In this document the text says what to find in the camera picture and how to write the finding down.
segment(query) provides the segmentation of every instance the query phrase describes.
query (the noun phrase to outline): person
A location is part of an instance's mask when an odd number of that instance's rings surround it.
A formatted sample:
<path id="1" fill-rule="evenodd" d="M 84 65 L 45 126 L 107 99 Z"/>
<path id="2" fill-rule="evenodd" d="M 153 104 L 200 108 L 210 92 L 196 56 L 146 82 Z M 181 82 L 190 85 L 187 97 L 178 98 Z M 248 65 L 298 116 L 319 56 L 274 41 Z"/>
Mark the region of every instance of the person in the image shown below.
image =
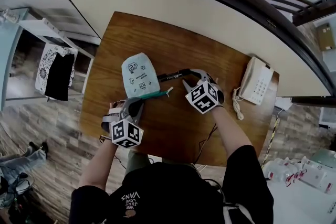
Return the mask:
<path id="1" fill-rule="evenodd" d="M 225 202 L 234 208 L 228 211 L 232 223 L 273 223 L 274 200 L 250 140 L 222 106 L 209 113 L 226 150 L 222 190 Z M 70 224 L 225 223 L 223 195 L 201 179 L 192 165 L 164 160 L 151 164 L 147 155 L 134 151 L 129 152 L 122 186 L 109 196 L 106 183 L 117 148 L 104 141 L 82 173 L 71 196 Z"/>
<path id="2" fill-rule="evenodd" d="M 20 176 L 46 162 L 49 148 L 46 142 L 40 147 L 29 142 L 23 155 L 12 154 L 0 157 L 0 209 L 9 207 L 20 184 Z"/>

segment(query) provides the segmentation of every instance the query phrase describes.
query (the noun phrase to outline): wooden floor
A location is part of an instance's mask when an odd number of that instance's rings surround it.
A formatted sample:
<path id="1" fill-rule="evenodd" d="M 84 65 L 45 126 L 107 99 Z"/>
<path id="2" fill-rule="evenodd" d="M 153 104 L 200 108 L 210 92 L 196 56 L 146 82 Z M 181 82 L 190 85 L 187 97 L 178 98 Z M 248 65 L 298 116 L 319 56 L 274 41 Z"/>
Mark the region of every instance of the wooden floor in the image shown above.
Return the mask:
<path id="1" fill-rule="evenodd" d="M 29 64 L 33 57 L 27 56 L 31 53 L 36 52 L 16 51 L 16 68 L 22 65 L 34 66 Z M 35 179 L 34 190 L 43 210 L 52 219 L 58 219 L 59 223 L 68 222 L 71 192 L 76 188 L 83 168 L 100 145 L 97 139 L 78 130 L 81 103 L 81 99 L 68 102 L 50 101 L 37 105 L 7 107 L 0 113 L 0 153 L 23 153 L 29 141 L 47 141 L 50 149 L 47 163 L 32 171 L 31 175 Z M 274 109 L 260 161 L 264 158 L 278 112 L 278 109 Z M 287 112 L 282 111 L 269 159 L 286 156 L 301 158 L 304 155 L 310 157 L 318 148 L 328 147 L 334 135 L 318 127 L 319 114 L 319 108 L 296 105 Z M 124 166 L 127 164 L 127 154 L 128 150 L 123 148 L 119 148 L 116 153 Z M 222 167 L 201 166 L 198 169 L 204 178 L 223 181 L 225 169 Z M 124 171 L 115 159 L 108 180 L 109 193 L 120 186 Z"/>

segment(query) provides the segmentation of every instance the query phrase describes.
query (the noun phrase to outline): wooden table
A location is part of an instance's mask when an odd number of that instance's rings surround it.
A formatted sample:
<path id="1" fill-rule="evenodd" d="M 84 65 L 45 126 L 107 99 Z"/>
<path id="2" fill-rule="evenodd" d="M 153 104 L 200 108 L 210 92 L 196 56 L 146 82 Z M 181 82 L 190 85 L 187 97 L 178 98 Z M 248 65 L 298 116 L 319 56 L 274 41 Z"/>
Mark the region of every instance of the wooden table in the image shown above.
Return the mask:
<path id="1" fill-rule="evenodd" d="M 232 90 L 240 86 L 250 57 L 194 32 L 156 20 L 125 13 L 114 13 L 98 48 L 87 82 L 80 116 L 83 133 L 99 137 L 109 103 L 126 98 L 121 65 L 130 56 L 145 53 L 156 74 L 184 68 L 206 70 L 222 87 L 225 108 L 236 119 Z M 262 105 L 240 102 L 245 119 L 237 123 L 260 153 L 275 104 L 279 74 L 274 73 Z M 167 96 L 146 100 L 140 119 L 144 129 L 142 143 L 136 150 L 179 162 L 195 161 L 199 142 L 214 126 L 211 115 L 201 115 L 186 100 L 181 79 L 160 84 L 161 90 L 174 90 Z M 216 131 L 206 143 L 200 164 L 225 166 L 226 153 Z"/>

